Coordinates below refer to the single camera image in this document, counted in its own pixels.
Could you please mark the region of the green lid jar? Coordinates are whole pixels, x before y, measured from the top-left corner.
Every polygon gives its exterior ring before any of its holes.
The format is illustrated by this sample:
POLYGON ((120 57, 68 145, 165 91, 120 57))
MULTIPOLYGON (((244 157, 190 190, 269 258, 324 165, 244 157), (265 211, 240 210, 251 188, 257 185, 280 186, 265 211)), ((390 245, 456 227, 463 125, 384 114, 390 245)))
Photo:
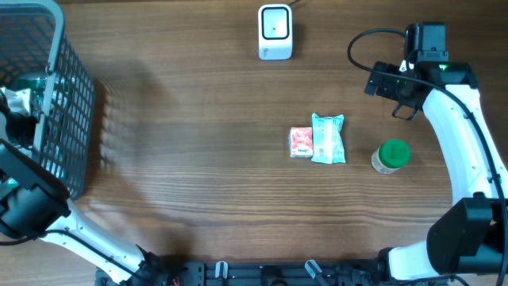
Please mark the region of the green lid jar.
POLYGON ((379 173, 393 174, 406 166, 411 159, 411 148, 400 139, 384 142, 371 156, 371 165, 379 173))

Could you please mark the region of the teal tissue pack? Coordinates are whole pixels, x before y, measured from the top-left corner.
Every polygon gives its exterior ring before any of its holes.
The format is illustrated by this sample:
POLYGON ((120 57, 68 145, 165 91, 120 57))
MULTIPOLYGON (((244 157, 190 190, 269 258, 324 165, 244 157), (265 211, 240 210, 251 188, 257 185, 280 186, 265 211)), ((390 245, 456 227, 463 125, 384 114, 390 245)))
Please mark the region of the teal tissue pack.
POLYGON ((320 164, 344 164, 345 150, 341 138, 344 115, 320 117, 312 114, 313 148, 311 160, 320 164))

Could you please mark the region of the orange small snack box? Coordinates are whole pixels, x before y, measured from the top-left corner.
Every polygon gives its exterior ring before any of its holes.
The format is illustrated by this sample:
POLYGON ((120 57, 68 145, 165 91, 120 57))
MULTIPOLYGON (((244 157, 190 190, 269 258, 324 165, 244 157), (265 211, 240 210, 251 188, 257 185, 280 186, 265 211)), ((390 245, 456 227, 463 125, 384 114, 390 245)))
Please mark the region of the orange small snack box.
POLYGON ((313 130, 311 127, 291 127, 288 138, 291 157, 313 156, 313 130))

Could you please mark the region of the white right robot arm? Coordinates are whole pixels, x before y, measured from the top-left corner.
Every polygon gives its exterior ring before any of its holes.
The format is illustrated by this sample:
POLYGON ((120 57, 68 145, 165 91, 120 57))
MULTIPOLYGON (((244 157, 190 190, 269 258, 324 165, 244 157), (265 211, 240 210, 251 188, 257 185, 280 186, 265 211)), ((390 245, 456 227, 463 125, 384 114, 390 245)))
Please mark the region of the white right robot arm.
POLYGON ((439 141, 452 207, 413 245, 385 249, 383 280, 417 283, 459 274, 507 274, 507 169, 480 106, 467 63, 452 62, 445 24, 408 25, 400 66, 376 62, 365 91, 422 112, 439 141))

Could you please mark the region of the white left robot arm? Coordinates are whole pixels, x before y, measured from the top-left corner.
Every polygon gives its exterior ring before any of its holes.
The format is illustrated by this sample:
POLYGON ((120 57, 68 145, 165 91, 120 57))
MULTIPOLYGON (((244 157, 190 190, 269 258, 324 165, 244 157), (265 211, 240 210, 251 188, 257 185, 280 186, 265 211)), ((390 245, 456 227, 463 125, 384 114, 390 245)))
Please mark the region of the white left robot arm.
POLYGON ((1 190, 2 246, 40 239, 89 261, 118 285, 164 285, 171 279, 160 259, 101 228, 72 202, 65 186, 6 139, 1 116, 1 177, 18 187, 1 190))

